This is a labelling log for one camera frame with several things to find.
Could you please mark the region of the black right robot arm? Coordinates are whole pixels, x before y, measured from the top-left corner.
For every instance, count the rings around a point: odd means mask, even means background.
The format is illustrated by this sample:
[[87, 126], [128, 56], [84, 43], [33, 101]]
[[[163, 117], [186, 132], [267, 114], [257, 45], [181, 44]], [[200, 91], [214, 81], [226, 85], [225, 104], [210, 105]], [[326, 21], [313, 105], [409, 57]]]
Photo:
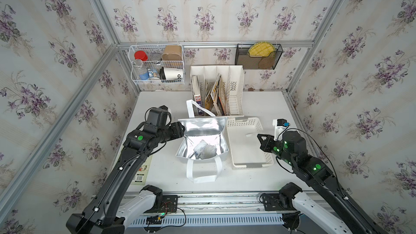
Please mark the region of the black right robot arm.
[[291, 166], [300, 180], [319, 194], [334, 213], [317, 205], [299, 186], [288, 183], [279, 191], [279, 206], [295, 209], [331, 234], [384, 234], [385, 230], [344, 192], [336, 175], [321, 159], [308, 154], [306, 140], [298, 131], [274, 137], [258, 134], [260, 149]]

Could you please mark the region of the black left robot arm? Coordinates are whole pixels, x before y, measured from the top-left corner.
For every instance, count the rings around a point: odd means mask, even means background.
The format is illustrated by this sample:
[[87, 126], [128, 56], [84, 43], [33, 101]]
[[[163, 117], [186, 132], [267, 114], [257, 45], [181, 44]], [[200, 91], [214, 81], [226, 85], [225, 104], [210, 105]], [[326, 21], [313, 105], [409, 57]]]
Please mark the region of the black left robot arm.
[[160, 204], [161, 189], [147, 185], [142, 200], [119, 211], [122, 199], [136, 173], [146, 160], [161, 151], [166, 143], [184, 136], [185, 127], [173, 122], [168, 107], [151, 107], [145, 120], [130, 132], [122, 145], [117, 163], [94, 199], [82, 213], [74, 213], [66, 223], [72, 234], [122, 234], [140, 214]]

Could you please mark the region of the white blue-printed ice pack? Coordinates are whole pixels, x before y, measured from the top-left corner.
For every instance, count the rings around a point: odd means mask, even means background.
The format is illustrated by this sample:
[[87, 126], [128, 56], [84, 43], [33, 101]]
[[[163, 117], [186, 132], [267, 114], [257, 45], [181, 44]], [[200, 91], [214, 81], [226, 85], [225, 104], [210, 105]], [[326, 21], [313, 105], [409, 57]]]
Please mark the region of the white blue-printed ice pack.
[[206, 160], [217, 155], [217, 145], [211, 145], [202, 140], [193, 150], [196, 160]]

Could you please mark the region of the white insulated delivery bag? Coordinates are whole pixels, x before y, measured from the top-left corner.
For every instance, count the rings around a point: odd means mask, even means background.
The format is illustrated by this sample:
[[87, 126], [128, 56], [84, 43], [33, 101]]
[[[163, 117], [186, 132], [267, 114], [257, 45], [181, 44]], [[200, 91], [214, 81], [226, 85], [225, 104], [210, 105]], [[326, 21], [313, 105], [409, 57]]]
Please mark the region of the white insulated delivery bag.
[[[216, 116], [197, 102], [187, 100], [187, 119], [179, 122], [185, 127], [184, 140], [176, 157], [186, 163], [186, 177], [195, 184], [215, 182], [223, 171], [223, 161], [229, 154], [226, 138], [228, 117]], [[194, 176], [196, 164], [215, 163], [216, 173], [200, 177]]]

